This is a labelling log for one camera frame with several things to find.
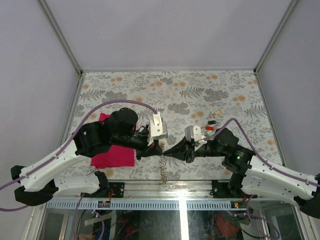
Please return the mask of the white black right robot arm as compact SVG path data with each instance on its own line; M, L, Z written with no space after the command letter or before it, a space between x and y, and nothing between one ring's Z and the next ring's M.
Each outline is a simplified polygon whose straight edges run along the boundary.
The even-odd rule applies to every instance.
M232 173L228 192L233 197L254 195L291 204L304 214L320 217L320 176L304 174L262 159L253 148L239 145L227 128L218 129L212 139L186 133L164 156L186 163L196 158L222 157L222 165Z

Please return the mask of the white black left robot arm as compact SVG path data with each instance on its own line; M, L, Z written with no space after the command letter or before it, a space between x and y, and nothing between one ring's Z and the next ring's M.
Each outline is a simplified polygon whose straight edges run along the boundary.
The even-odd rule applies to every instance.
M103 121L86 123L64 145L30 166L15 165L11 177L20 183L14 197L27 206L39 206L54 197L83 195L86 198L110 197L105 173L96 171L82 177L61 174L71 166L107 153L112 146L136 151L137 159L161 156L159 140L168 136L160 112L146 126L137 129L138 115L130 108L114 111Z

